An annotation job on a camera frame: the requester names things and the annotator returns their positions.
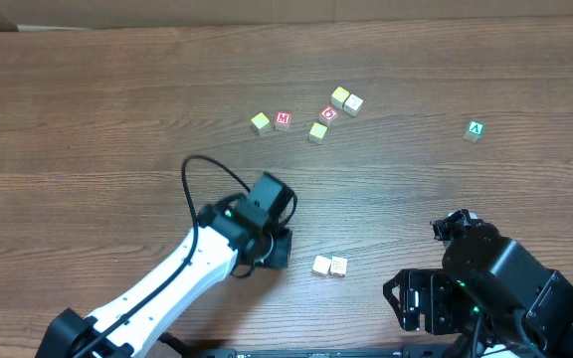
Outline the plain yellow wooden block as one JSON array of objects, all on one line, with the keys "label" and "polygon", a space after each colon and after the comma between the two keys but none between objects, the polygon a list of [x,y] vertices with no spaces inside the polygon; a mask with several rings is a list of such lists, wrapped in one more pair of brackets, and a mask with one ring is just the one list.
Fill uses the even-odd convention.
[{"label": "plain yellow wooden block", "polygon": [[311,271],[317,275],[326,276],[329,274],[332,260],[323,256],[316,256]]}]

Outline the white E letter block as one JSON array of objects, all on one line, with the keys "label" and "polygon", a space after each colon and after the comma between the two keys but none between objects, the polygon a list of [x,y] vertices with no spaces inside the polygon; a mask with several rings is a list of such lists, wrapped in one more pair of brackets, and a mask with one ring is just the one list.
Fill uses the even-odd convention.
[{"label": "white E letter block", "polygon": [[332,257],[329,273],[333,276],[345,277],[347,274],[347,263],[346,258]]}]

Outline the white block red edge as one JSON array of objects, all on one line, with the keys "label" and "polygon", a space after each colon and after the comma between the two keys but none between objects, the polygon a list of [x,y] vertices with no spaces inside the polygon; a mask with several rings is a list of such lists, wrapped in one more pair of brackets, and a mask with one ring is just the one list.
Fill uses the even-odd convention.
[{"label": "white block red edge", "polygon": [[481,139],[485,125],[481,122],[471,120],[464,134],[464,139],[470,142],[477,142]]}]

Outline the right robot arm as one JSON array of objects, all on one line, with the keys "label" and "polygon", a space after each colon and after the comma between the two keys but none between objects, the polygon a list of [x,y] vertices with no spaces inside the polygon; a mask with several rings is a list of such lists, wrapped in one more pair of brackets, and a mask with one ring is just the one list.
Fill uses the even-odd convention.
[{"label": "right robot arm", "polygon": [[435,357],[573,357],[573,284],[466,209],[433,222],[440,268],[383,285],[405,331],[456,335]]}]

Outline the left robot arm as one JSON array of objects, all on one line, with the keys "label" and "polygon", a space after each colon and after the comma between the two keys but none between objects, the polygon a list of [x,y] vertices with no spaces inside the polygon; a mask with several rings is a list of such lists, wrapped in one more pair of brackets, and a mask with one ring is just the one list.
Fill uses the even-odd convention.
[{"label": "left robot arm", "polygon": [[295,206],[293,189],[264,173],[247,192],[203,207],[181,244],[135,286],[87,316],[60,313],[38,356],[145,356],[200,295],[237,267],[285,269]]}]

